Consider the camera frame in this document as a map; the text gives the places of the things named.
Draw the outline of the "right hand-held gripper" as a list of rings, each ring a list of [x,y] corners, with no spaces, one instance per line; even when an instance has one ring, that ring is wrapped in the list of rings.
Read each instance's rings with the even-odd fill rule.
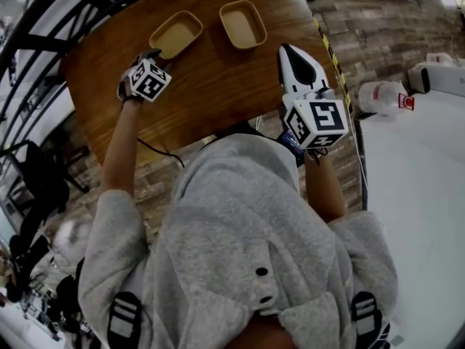
[[[283,96],[284,122],[299,147],[309,150],[335,145],[348,134],[347,115],[344,101],[327,88],[322,65],[290,44],[280,45],[278,57],[280,82],[286,93],[292,93]],[[323,89],[302,90],[307,87]]]

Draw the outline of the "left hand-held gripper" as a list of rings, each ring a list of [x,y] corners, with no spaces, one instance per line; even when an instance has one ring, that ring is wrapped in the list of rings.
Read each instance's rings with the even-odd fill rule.
[[[118,85],[117,96],[122,102],[141,98],[154,102],[171,82],[171,76],[165,72],[172,63],[166,63],[163,70],[155,64],[161,49],[145,50],[137,56],[137,64],[125,71]]]

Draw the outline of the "person's left forearm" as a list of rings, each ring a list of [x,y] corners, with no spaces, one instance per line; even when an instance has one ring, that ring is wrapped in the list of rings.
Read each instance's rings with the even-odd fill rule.
[[[123,103],[102,165],[102,192],[122,190],[134,195],[137,134],[141,115],[141,100],[129,99]]]

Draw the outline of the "person's right forearm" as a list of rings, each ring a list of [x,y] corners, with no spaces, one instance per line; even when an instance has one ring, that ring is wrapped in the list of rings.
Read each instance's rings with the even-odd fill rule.
[[[306,153],[304,166],[308,204],[326,223],[344,217],[346,202],[331,158]]]

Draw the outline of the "yellow black hazard tape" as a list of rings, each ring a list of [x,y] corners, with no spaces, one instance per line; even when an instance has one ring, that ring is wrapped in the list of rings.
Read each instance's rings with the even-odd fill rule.
[[[326,51],[331,59],[331,62],[332,62],[332,65],[333,65],[333,69],[335,70],[336,72],[336,77],[337,77],[337,80],[339,82],[339,87],[342,91],[342,94],[344,96],[344,101],[345,101],[345,104],[346,104],[346,107],[347,107],[347,110],[349,112],[349,114],[351,114],[353,112],[353,108],[352,108],[352,99],[350,97],[350,94],[349,94],[349,90],[348,90],[348,87],[347,87],[347,81],[346,81],[346,78],[345,78],[345,75],[341,69],[341,66],[340,66],[340,63],[338,61],[338,59],[336,58],[336,55],[334,53],[334,51],[332,50],[331,48],[331,44],[327,38],[327,36],[325,35],[325,33],[323,32],[323,29],[321,28],[320,26],[320,23],[318,22],[317,18],[312,15],[312,18],[314,20],[314,23],[315,23],[315,26],[321,36],[321,39],[323,40],[323,44],[326,48]]]

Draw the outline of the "black screen device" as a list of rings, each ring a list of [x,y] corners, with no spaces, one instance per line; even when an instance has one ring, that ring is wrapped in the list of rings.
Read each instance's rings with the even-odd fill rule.
[[[304,164],[304,152],[300,148],[298,142],[296,141],[295,137],[292,135],[291,131],[287,129],[286,131],[282,132],[276,139],[278,143],[286,147],[296,159],[296,166],[300,167]]]

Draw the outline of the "clear plastic water jug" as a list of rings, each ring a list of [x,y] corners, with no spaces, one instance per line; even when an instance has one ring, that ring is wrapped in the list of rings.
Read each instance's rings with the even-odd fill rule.
[[[400,112],[399,95],[404,94],[399,81],[371,81],[360,86],[357,105],[366,113],[394,116]]]

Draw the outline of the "person's black trousers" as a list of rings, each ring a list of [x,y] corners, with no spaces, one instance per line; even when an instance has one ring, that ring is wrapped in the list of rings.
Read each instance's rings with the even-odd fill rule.
[[[217,139],[233,135],[233,134],[245,134],[245,135],[256,135],[259,137],[264,137],[264,135],[253,128],[247,121],[235,124],[226,129],[221,129],[214,133]]]

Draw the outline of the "white floor appliance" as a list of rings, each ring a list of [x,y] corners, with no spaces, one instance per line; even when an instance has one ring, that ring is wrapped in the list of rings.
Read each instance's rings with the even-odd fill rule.
[[[465,97],[465,66],[423,62],[407,71],[413,91],[426,94],[431,90]]]

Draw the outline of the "red label water jug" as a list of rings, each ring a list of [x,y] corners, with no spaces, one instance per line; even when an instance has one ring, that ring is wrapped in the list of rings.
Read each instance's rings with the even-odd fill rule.
[[[456,60],[452,58],[449,54],[440,52],[440,53],[428,53],[426,55],[426,61],[429,63],[434,63],[435,65],[441,65],[445,67],[456,67]]]

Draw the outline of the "grey fleece jacket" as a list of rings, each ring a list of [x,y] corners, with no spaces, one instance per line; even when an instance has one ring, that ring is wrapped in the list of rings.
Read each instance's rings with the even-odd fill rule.
[[[236,134],[190,162],[152,245],[132,196],[101,194],[78,300],[97,337],[126,349],[224,349],[254,315],[298,349],[355,349],[388,325],[397,290],[374,214],[325,223],[293,155]]]

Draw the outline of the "black chair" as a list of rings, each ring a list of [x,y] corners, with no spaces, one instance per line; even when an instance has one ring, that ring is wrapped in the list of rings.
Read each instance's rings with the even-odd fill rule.
[[[22,237],[32,236],[52,213],[65,211],[70,185],[82,193],[89,192],[89,188],[79,185],[68,171],[71,165],[89,155],[86,146],[78,151],[80,154],[68,162],[64,161],[61,151],[55,149],[45,153],[30,140],[0,151],[0,159],[12,163],[19,173],[19,180],[33,197],[18,207],[20,211],[28,210],[20,226]]]

